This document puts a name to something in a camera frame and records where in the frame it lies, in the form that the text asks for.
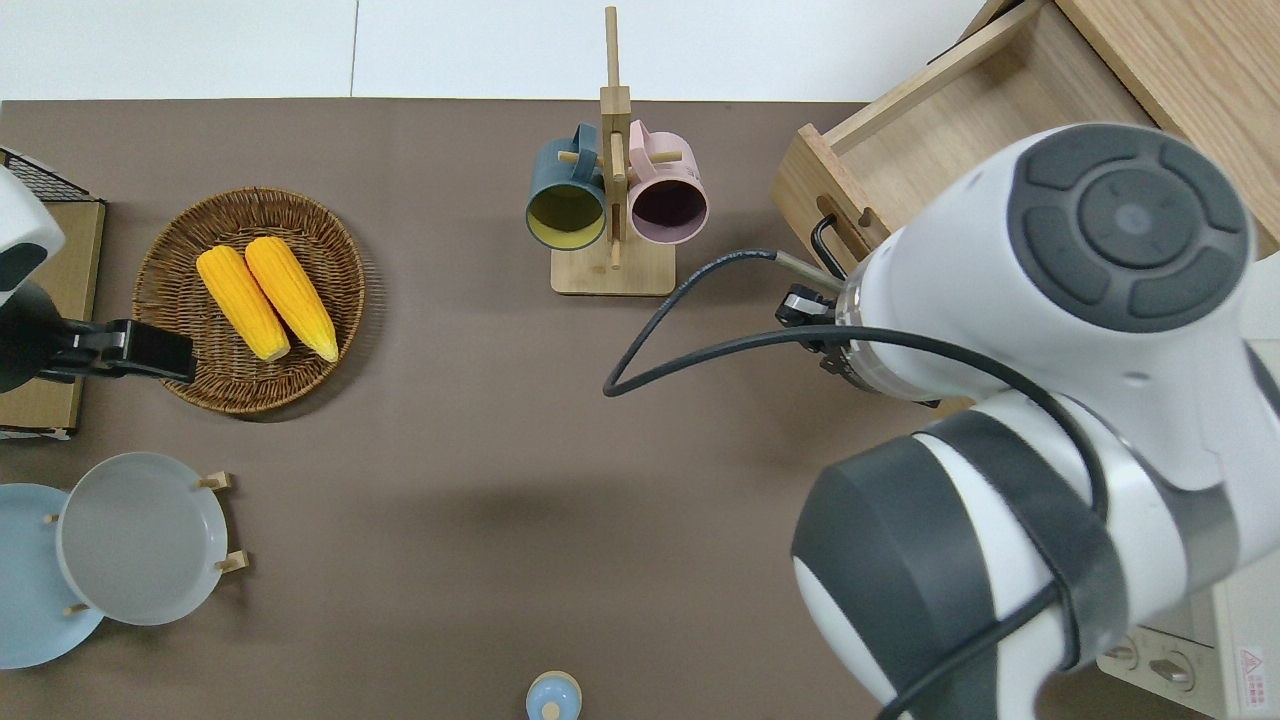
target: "mug handle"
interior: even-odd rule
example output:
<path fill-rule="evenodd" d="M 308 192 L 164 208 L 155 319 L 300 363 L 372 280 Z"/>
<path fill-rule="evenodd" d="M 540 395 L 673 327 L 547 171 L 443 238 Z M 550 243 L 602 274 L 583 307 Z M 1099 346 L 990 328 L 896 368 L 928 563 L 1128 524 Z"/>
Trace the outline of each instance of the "mug handle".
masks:
<path fill-rule="evenodd" d="M 653 167 L 653 160 L 649 159 L 649 128 L 644 127 L 643 120 L 631 120 L 630 135 L 627 159 L 631 160 L 631 169 L 636 172 L 640 182 L 645 182 L 658 174 L 658 170 Z"/>
<path fill-rule="evenodd" d="M 573 133 L 573 151 L 577 152 L 577 161 L 573 163 L 573 179 L 579 182 L 591 182 L 591 173 L 595 172 L 595 146 L 599 145 L 600 132 L 595 126 L 586 123 L 577 124 Z"/>

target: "wicker basket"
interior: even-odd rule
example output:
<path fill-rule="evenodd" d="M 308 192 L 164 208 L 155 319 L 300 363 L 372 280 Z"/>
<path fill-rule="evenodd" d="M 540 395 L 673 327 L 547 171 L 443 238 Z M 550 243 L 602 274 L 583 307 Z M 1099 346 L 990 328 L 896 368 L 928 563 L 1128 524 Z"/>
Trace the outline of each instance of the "wicker basket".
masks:
<path fill-rule="evenodd" d="M 351 348 L 365 310 L 365 270 L 342 222 L 314 200 L 268 187 L 215 195 L 178 215 L 152 243 L 133 287 L 133 316 L 191 337 L 196 382 L 165 382 L 174 395 L 207 410 L 251 415 L 283 407 L 315 389 L 337 363 L 326 363 L 289 333 L 288 355 L 259 360 L 223 316 L 196 272 L 215 245 L 238 251 L 256 237 L 288 243 L 320 295 L 338 333 L 338 363 Z"/>

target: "brown tabletop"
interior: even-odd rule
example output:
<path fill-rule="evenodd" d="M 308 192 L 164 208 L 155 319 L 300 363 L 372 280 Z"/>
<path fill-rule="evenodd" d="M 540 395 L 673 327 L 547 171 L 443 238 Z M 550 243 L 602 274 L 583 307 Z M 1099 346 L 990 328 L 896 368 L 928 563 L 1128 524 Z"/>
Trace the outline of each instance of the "brown tabletop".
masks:
<path fill-rule="evenodd" d="M 248 571 L 170 625 L 104 621 L 0 674 L 0 717 L 522 717 L 573 673 L 590 717 L 856 717 L 876 707 L 794 587 L 824 464 L 910 428 L 799 347 L 632 396 L 605 373 L 658 301 L 562 297 L 524 227 L 534 152 L 591 102 L 5 102 L 0 143 L 110 205 L 93 316 L 129 314 L 165 223 L 248 184 L 338 214 L 371 269 L 352 356 L 293 411 L 244 421 L 146 379 L 91 380 L 79 436 L 0 445 L 0 482 L 70 488 L 133 450 L 225 469 Z M 698 152 L 713 214 L 681 278 L 736 247 L 800 254 L 767 191 L 796 127 L 841 105 L 636 102 Z M 792 278 L 737 265 L 639 359 L 772 329 Z M 202 292 L 201 288 L 192 288 Z"/>

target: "blue mug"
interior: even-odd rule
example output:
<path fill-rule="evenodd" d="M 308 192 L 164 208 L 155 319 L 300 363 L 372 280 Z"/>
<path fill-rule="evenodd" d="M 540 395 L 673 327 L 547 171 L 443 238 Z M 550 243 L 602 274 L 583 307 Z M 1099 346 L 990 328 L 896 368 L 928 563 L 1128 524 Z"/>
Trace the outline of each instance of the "blue mug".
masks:
<path fill-rule="evenodd" d="M 604 176 L 596 167 L 599 131 L 580 123 L 572 138 L 553 140 L 538 151 L 525 208 L 525 224 L 552 250 L 580 250 L 604 234 Z M 576 152 L 566 163 L 561 152 Z"/>

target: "warning label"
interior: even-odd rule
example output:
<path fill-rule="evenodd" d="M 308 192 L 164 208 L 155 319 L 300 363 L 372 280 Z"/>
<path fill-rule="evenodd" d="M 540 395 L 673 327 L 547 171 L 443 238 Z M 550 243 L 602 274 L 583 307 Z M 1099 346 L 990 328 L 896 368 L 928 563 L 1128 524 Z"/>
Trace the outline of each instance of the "warning label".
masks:
<path fill-rule="evenodd" d="M 1262 710 L 1267 706 L 1267 666 L 1262 648 L 1240 648 L 1240 679 L 1243 680 L 1244 707 Z"/>

